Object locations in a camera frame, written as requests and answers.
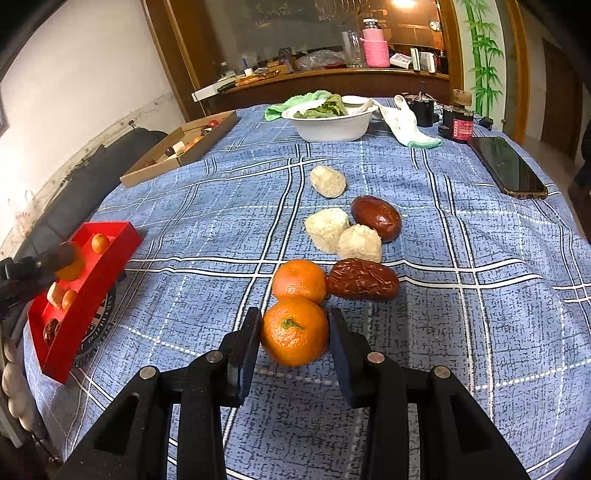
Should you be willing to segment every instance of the cardboard box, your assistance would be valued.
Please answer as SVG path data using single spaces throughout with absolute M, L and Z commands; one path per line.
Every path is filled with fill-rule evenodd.
M 207 125 L 211 120 L 217 120 L 220 124 L 199 140 L 188 152 L 180 157 L 167 159 L 164 153 L 168 147 L 175 143 L 183 141 L 185 145 L 192 142 L 195 137 L 201 135 L 201 127 Z M 178 127 L 169 136 L 159 142 L 146 155 L 140 158 L 133 167 L 131 167 L 120 180 L 126 187 L 133 187 L 154 179 L 163 173 L 184 167 L 194 163 L 203 157 L 216 142 L 224 137 L 230 129 L 238 122 L 238 116 L 235 110 L 229 112 L 216 113 L 205 118 L 200 118 L 188 124 Z

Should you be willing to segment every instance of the phone screen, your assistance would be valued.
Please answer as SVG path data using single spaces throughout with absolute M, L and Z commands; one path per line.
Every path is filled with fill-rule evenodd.
M 472 137 L 468 144 L 491 172 L 499 187 L 510 192 L 547 194 L 548 190 L 525 160 L 502 137 Z

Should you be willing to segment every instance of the glass mug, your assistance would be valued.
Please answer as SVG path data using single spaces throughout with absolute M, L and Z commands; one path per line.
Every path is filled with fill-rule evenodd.
M 365 66 L 363 57 L 363 48 L 359 41 L 357 32 L 347 30 L 341 32 L 343 37 L 343 51 L 345 52 L 345 63 L 350 68 L 360 68 Z

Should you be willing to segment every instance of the door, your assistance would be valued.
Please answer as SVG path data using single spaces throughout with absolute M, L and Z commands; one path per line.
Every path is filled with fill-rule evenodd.
M 546 60 L 546 108 L 540 140 L 573 159 L 581 130 L 583 86 L 564 52 L 543 39 Z

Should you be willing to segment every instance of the pink bottle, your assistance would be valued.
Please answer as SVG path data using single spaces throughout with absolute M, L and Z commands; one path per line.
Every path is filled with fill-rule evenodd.
M 387 68 L 390 66 L 388 42 L 384 39 L 384 31 L 374 18 L 363 19 L 363 49 L 368 67 Z

